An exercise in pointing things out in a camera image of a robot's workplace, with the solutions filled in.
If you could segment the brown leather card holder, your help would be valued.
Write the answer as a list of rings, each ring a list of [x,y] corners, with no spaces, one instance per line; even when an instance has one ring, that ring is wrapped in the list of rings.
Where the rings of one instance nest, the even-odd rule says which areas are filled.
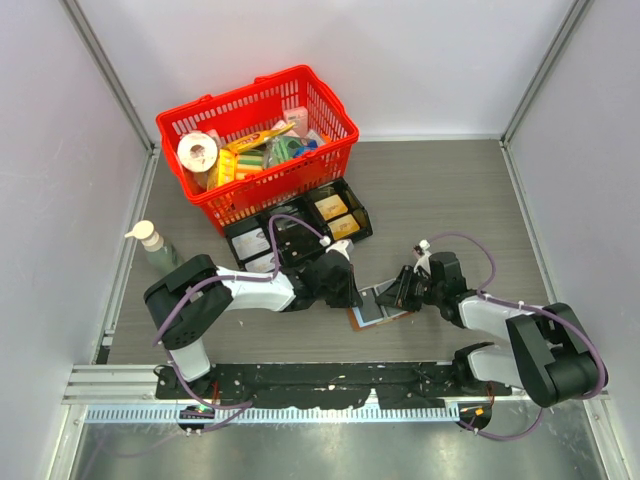
[[[392,283],[393,280],[389,279],[359,290],[363,305],[347,310],[347,316],[354,331],[359,332],[410,315],[410,312],[399,310],[395,307],[381,306],[376,303],[376,296],[390,287]]]

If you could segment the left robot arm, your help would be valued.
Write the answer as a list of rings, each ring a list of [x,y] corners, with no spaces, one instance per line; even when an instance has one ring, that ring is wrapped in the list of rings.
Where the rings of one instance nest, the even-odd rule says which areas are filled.
[[[317,301],[334,309],[363,305],[349,255],[335,249],[276,273],[234,271],[200,254],[150,286],[143,301],[157,328],[153,343],[171,362],[159,372],[160,399],[202,398],[212,390],[215,374],[202,337],[226,312],[296,312]]]

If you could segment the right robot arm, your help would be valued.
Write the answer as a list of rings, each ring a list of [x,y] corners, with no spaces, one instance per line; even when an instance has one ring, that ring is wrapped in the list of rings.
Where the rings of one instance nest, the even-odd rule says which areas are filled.
[[[452,252],[424,254],[405,266],[376,297],[377,304],[406,312],[435,307],[451,324],[506,342],[466,347],[456,354],[451,380],[472,395],[487,382],[522,389],[542,408],[598,395],[608,383],[606,366],[573,309],[512,303],[468,287]]]

